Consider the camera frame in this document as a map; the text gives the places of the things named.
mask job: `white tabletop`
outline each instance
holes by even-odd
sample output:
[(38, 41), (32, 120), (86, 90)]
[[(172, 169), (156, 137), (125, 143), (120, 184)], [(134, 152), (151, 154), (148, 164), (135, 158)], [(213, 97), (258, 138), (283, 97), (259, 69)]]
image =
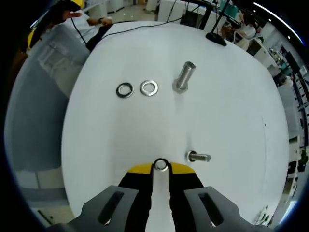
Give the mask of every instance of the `white tabletop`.
[[(108, 33), (154, 25), (130, 22)], [(172, 90), (186, 61), (196, 70), (184, 94)], [(159, 91), (139, 91), (155, 80)], [(119, 84), (135, 92), (117, 97)], [(193, 149), (209, 163), (187, 163)], [(75, 216), (85, 202), (118, 185), (134, 165), (156, 158), (191, 166), (253, 222), (270, 215), (282, 194), (289, 159), (284, 108), (267, 69), (239, 47), (205, 38), (205, 32), (167, 24), (109, 36), (89, 56), (72, 92), (63, 128), (62, 167)]]

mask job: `metal washer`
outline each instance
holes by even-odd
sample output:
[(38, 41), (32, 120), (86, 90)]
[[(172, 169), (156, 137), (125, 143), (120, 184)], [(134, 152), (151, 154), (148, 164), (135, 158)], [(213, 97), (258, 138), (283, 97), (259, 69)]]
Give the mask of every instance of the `metal washer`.
[(157, 159), (154, 162), (154, 168), (158, 171), (161, 171), (161, 172), (166, 171), (169, 168), (167, 160), (166, 159)]
[[(151, 92), (146, 91), (144, 87), (145, 87), (145, 85), (148, 85), (148, 84), (153, 85), (155, 89), (153, 91), (151, 91)], [(158, 84), (155, 81), (151, 81), (151, 80), (144, 81), (140, 85), (141, 93), (144, 94), (145, 96), (149, 96), (149, 97), (154, 95), (154, 94), (156, 94), (158, 89), (159, 89)]]
[[(128, 86), (130, 88), (130, 92), (127, 94), (122, 94), (120, 93), (120, 90), (124, 87), (124, 86)], [(124, 82), (122, 84), (120, 84), (117, 89), (116, 89), (116, 94), (119, 98), (128, 98), (130, 97), (134, 92), (134, 87), (129, 83), (129, 82)]]

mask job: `black base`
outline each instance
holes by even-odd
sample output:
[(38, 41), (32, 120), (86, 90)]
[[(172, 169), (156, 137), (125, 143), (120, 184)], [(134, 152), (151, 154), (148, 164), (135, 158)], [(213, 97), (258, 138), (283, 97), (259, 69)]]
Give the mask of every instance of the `black base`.
[(212, 33), (212, 32), (207, 33), (206, 38), (209, 39), (210, 41), (213, 41), (216, 44), (220, 44), (224, 47), (226, 46), (226, 42), (224, 41), (224, 39), (216, 33)]

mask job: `person's hand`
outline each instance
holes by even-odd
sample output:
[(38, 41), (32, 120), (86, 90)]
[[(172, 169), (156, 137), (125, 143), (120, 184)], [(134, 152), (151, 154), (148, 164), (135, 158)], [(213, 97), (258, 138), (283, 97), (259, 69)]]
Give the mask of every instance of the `person's hand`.
[(82, 13), (75, 13), (71, 12), (69, 10), (64, 10), (62, 13), (62, 19), (67, 20), (68, 18), (75, 18), (75, 17), (80, 17), (82, 16)]
[(103, 26), (112, 24), (112, 21), (109, 18), (102, 18), (101, 23)]

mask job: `ceiling light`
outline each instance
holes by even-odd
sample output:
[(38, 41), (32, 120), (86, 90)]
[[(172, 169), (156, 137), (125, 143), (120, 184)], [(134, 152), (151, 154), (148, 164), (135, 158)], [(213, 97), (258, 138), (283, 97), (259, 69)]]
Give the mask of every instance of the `ceiling light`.
[(253, 3), (254, 5), (260, 7), (261, 9), (263, 9), (264, 11), (267, 11), (268, 13), (270, 13), (272, 16), (276, 17), (280, 22), (282, 22), (288, 29), (291, 30), (291, 32), (293, 32), (293, 34), (300, 40), (300, 42), (302, 44), (304, 44), (304, 42), (301, 40), (301, 38), (296, 34), (296, 32), (286, 23), (284, 22), (281, 18), (279, 18), (278, 16), (276, 16), (274, 13), (272, 13), (270, 10), (266, 9), (264, 6), (261, 6), (259, 4), (257, 4), (256, 2)]
[(35, 22), (31, 24), (30, 28), (31, 28), (34, 24), (36, 24), (36, 22), (37, 22), (37, 20), (35, 20)]

